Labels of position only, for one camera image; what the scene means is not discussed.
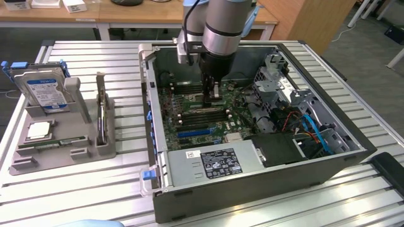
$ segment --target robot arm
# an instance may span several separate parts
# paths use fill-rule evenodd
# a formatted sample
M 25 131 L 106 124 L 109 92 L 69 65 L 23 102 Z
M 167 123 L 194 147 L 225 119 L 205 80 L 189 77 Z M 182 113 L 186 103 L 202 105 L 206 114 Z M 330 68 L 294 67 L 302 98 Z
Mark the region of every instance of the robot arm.
M 201 57 L 207 103 L 222 99 L 222 78 L 231 71 L 247 16 L 255 8 L 257 1 L 253 0 L 185 1 L 186 19 L 178 38 L 179 63 L 193 65 Z

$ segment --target wooden cabinet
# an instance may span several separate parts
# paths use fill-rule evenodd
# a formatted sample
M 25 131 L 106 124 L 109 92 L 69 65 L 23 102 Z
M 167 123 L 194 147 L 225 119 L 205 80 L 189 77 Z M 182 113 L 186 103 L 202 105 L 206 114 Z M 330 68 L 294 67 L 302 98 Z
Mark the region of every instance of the wooden cabinet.
M 303 40 L 318 54 L 342 26 L 357 0 L 261 0 L 279 20 L 271 40 Z

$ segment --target metal slotted table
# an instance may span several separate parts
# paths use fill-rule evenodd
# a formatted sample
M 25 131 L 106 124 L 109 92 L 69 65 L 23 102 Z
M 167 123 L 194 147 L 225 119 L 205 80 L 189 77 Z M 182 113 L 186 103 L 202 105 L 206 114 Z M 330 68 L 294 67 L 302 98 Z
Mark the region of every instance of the metal slotted table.
M 43 46 L 37 63 L 69 62 L 82 80 L 85 98 L 97 93 L 95 74 L 107 74 L 106 86 L 117 100 L 114 159 L 11 176 L 13 147 L 22 130 L 21 98 L 0 144 L 0 225 L 47 227 L 82 219 L 110 219 L 129 226 L 390 226 L 404 222 L 403 197 L 367 162 L 343 170 L 323 185 L 215 211 L 178 222 L 155 223 L 153 198 L 141 196 L 139 171 L 149 166 L 138 46 L 146 41 L 61 41 Z M 379 151 L 404 163 L 404 140 L 375 113 L 337 72 L 295 41 L 283 42 L 346 111 Z M 291 69 L 295 83 L 306 83 Z

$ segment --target floor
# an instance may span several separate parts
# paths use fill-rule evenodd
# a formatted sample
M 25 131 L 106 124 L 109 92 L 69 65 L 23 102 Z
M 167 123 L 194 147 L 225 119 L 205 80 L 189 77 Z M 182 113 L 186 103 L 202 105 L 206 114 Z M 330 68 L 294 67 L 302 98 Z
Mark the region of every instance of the floor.
M 341 31 L 347 30 L 347 23 L 354 16 L 351 12 Z M 385 32 L 389 26 L 373 18 L 359 20 L 355 29 L 343 33 L 341 39 L 333 42 L 325 53 L 325 58 L 349 78 L 349 84 L 374 107 L 385 120 L 404 136 L 404 121 L 402 112 L 404 106 L 404 60 L 395 70 L 386 67 L 404 46 L 393 41 Z M 7 61 L 34 62 L 42 41 L 53 40 L 94 40 L 93 29 L 54 28 L 0 28 L 0 56 Z M 166 40 L 177 37 L 178 29 L 165 34 L 163 29 L 126 30 L 129 40 Z M 15 89 L 6 76 L 0 76 L 0 92 Z M 0 94 L 0 138 L 13 115 L 18 99 L 6 98 Z

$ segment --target gray parts holder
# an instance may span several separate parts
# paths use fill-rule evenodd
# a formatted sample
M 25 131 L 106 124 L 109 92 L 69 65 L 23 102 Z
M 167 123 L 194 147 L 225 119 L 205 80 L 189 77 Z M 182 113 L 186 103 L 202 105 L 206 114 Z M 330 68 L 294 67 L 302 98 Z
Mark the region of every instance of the gray parts holder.
M 13 157 L 11 175 L 83 164 L 114 158 L 115 149 L 115 103 L 109 98 L 107 144 L 98 146 L 98 97 L 85 100 L 81 93 L 81 80 L 66 78 L 66 89 L 75 102 L 69 103 L 70 112 L 47 114 L 41 106 L 29 106 L 25 128 Z M 49 122 L 46 136 L 29 137 L 35 123 Z

